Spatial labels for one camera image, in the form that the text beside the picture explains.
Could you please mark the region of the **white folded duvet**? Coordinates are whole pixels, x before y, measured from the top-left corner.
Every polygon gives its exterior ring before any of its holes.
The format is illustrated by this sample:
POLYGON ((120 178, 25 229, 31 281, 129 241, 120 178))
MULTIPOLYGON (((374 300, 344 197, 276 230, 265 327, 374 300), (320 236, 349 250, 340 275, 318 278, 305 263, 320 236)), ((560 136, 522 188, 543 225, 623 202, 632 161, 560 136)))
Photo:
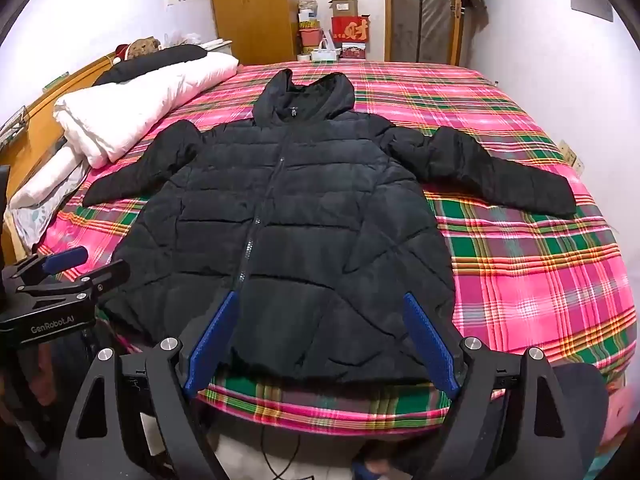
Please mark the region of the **white folded duvet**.
POLYGON ((75 152, 99 169, 124 156, 169 112, 228 80, 238 68, 234 56, 209 52, 130 81, 66 93, 55 101, 53 118, 75 152))

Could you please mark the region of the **brown cardboard box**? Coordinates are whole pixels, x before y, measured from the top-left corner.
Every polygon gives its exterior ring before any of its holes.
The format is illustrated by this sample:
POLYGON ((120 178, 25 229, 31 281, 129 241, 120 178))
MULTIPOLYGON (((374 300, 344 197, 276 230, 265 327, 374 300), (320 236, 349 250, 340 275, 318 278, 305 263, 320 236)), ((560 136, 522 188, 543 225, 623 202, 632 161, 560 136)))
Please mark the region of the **brown cardboard box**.
POLYGON ((339 16, 357 16, 359 14, 358 0, 330 0, 329 5, 334 18, 338 18, 339 16))

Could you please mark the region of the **pink plastic bin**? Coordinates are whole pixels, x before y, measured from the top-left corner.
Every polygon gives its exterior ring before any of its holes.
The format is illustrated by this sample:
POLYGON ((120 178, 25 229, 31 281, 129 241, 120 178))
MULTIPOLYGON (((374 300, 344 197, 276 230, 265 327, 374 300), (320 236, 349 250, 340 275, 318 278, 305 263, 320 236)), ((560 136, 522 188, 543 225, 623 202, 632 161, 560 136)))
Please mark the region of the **pink plastic bin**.
POLYGON ((316 48, 323 39, 323 32, 320 27, 301 28, 299 37, 304 48, 316 48))

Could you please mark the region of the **black pillow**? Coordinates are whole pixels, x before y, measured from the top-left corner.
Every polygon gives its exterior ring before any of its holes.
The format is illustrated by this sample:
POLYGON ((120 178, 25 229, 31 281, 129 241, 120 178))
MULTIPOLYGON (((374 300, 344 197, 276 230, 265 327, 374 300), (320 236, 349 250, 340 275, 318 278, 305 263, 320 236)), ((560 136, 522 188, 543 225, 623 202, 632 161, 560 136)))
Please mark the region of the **black pillow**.
POLYGON ((145 75, 160 68, 205 58, 207 51, 196 44, 180 44, 153 53, 138 56, 128 61, 113 65, 93 83, 93 87, 101 84, 122 84, 131 79, 145 75))

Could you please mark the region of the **wooden headboard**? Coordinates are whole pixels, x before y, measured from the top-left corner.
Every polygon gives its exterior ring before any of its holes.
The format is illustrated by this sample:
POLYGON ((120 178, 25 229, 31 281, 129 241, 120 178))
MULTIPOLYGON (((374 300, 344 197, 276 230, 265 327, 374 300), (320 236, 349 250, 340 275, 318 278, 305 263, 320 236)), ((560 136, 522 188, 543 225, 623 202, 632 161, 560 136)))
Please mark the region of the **wooden headboard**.
POLYGON ((1 149, 1 165, 10 166, 6 196, 11 197, 38 169, 63 135, 53 118, 55 101, 76 90, 91 87, 101 74, 112 67, 114 53, 107 53, 60 80, 26 107, 26 126, 1 149))

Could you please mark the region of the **red gift box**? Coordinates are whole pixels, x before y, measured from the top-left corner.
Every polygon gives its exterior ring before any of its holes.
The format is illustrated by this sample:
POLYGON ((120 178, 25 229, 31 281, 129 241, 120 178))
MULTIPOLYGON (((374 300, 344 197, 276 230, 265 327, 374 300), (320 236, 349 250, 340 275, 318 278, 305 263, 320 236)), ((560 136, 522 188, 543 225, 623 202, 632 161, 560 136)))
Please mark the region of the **red gift box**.
POLYGON ((366 44, 369 41, 369 18, 339 15, 331 18, 332 39, 339 42, 366 44))

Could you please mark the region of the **wooden door frame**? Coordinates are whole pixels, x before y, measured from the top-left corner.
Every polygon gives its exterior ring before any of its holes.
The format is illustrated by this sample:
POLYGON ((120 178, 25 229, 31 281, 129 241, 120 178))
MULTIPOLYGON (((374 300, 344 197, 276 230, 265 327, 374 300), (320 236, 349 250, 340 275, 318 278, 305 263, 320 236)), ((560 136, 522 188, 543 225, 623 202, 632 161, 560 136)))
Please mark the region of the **wooden door frame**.
POLYGON ((387 61, 460 63, 462 0, 385 0, 387 61))

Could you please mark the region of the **white nightstand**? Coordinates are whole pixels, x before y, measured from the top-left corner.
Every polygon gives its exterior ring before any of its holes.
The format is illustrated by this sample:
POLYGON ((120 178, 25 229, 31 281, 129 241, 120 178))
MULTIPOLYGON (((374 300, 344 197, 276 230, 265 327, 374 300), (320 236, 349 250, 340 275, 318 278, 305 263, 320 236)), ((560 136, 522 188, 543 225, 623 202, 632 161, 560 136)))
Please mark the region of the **white nightstand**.
POLYGON ((215 40, 204 42, 204 44, 200 44, 200 47, 206 50, 207 52, 220 52, 220 53, 232 55, 231 40, 224 40, 222 38, 218 38, 215 40))

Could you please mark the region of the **black puffer jacket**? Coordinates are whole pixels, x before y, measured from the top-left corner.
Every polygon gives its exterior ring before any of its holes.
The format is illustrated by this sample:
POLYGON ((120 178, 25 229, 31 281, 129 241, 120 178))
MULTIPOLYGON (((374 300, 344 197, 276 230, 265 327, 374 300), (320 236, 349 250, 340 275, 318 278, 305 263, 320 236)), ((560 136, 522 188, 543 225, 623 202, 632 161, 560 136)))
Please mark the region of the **black puffer jacket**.
POLYGON ((341 73, 296 84, 280 70, 250 118, 202 131, 180 120, 85 206, 141 197, 114 250, 128 281, 104 301, 149 341, 239 300, 229 364, 288 382, 425 382, 402 319, 406 295, 454 312, 450 250, 423 187, 570 218, 559 174, 492 156, 472 136, 431 134, 355 107, 341 73))

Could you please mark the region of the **teddy bear with santa hat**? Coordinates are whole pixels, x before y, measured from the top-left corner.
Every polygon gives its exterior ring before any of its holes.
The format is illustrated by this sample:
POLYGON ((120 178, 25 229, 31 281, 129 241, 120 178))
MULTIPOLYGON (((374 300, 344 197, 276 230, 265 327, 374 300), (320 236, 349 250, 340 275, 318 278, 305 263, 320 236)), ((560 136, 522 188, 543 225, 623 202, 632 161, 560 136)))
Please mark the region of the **teddy bear with santa hat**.
POLYGON ((113 64, 138 58, 160 50, 160 40, 155 37, 134 40, 131 44, 121 44, 115 50, 113 64))

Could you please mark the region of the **white shopping bag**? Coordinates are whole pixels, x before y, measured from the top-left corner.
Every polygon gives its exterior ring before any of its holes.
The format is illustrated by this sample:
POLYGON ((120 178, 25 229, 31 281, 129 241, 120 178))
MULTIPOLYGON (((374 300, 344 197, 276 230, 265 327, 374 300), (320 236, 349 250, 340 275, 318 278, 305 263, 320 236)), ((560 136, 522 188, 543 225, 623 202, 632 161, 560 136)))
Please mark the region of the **white shopping bag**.
POLYGON ((318 46, 311 51, 310 59, 314 63, 336 62, 338 53, 332 39, 328 38, 326 34, 322 34, 318 46))

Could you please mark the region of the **wooden wardrobe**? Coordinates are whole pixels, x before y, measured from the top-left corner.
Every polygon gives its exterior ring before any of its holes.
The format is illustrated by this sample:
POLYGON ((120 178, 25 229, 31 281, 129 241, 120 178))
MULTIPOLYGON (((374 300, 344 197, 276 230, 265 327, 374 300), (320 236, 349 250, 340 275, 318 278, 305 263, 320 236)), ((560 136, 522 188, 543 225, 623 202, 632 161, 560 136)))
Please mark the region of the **wooden wardrobe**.
POLYGON ((213 0, 217 34, 243 65, 292 62, 299 0, 213 0))

